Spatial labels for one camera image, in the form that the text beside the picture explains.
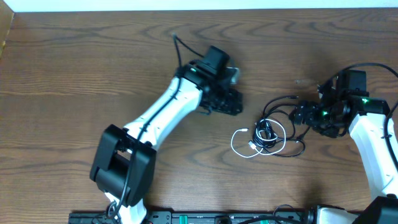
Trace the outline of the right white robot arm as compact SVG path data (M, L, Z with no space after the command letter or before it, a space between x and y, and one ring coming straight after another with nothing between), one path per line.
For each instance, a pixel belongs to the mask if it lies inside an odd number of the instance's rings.
M320 102L301 101L290 114L329 138L349 134L361 156L371 203L360 214L331 205L306 212L303 223L397 223L397 139L393 110L386 100L371 98L366 72L346 68L318 87Z

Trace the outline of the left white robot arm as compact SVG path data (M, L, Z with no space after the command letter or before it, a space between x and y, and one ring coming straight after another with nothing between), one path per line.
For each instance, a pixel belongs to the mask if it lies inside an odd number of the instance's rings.
M110 201L105 213L113 223L142 223L147 215L143 199L154 178L158 150L178 123L198 107L208 113L236 116L243 96L233 88L239 68L231 57L210 46L205 55L179 66L163 95L140 117L102 133L90 179Z

